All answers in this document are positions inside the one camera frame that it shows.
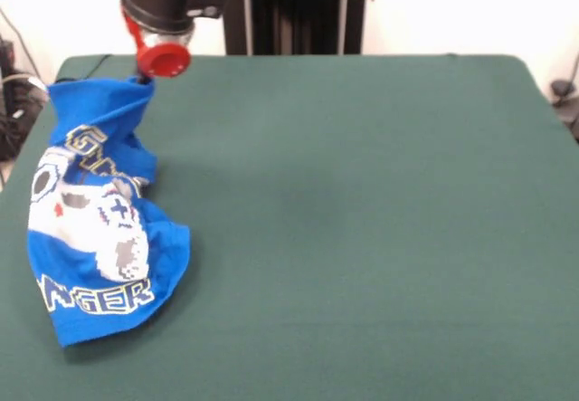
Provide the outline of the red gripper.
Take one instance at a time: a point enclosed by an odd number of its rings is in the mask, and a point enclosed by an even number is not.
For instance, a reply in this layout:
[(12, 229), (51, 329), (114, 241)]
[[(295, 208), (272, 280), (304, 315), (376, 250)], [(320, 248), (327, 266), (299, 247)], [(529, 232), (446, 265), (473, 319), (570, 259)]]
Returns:
[(193, 27), (181, 33), (151, 30), (122, 10), (126, 27), (136, 45), (136, 83), (148, 85), (152, 78), (174, 78), (187, 70), (192, 60), (188, 45)]

